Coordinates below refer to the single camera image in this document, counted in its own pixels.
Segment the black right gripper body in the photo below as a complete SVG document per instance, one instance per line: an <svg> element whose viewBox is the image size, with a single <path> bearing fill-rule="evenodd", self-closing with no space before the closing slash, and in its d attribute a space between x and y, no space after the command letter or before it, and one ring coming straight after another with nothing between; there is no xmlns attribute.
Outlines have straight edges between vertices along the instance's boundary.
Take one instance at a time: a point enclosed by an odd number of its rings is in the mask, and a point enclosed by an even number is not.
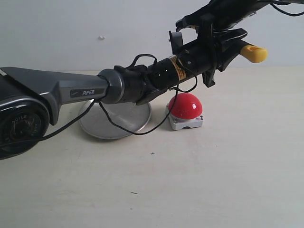
<svg viewBox="0 0 304 228"><path fill-rule="evenodd" d="M207 5L176 22L176 30L199 26L200 18L210 16L216 30L227 30L261 9L258 0L211 0Z"/></svg>

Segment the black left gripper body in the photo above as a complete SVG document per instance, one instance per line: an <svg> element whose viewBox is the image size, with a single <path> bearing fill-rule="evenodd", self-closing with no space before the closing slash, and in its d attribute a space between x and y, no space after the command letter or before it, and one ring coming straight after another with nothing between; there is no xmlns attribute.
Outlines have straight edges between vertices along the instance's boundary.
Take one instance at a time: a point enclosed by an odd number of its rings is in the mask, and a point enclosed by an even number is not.
<svg viewBox="0 0 304 228"><path fill-rule="evenodd" d="M214 41L214 16L205 14L197 17L197 20L189 17L190 15L185 16L176 22L176 32L191 28L196 31L197 38L177 48L177 59L174 63L186 73L186 78L177 82L174 87L202 75L203 84L209 88L215 85L214 74L219 60Z"/></svg>

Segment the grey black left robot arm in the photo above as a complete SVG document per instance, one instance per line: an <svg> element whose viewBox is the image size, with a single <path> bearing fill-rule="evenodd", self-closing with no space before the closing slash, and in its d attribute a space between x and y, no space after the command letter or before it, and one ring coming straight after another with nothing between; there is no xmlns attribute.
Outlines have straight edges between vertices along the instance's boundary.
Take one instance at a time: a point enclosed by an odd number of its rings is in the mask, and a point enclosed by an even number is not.
<svg viewBox="0 0 304 228"><path fill-rule="evenodd" d="M170 33L172 55L150 66L134 59L129 66L104 69L98 75L42 71L20 67L0 69L0 157L11 158L46 140L49 125L58 122L63 105L91 100L104 104L150 102L186 80L202 75L205 86L214 83L240 53L247 32L220 28L208 14L199 18L197 38L183 43L178 23Z"/></svg>

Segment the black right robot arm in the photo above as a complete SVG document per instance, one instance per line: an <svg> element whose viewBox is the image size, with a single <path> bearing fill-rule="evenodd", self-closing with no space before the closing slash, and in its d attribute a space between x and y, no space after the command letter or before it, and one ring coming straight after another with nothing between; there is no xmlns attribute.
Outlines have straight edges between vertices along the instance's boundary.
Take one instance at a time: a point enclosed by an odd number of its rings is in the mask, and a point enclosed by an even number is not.
<svg viewBox="0 0 304 228"><path fill-rule="evenodd" d="M247 36L244 29L233 27L262 8L270 5L287 16L299 17L304 13L289 13L279 6L303 3L302 0L210 0L202 8L178 20L175 26L177 32L194 29L205 38L210 37L222 43L230 42Z"/></svg>

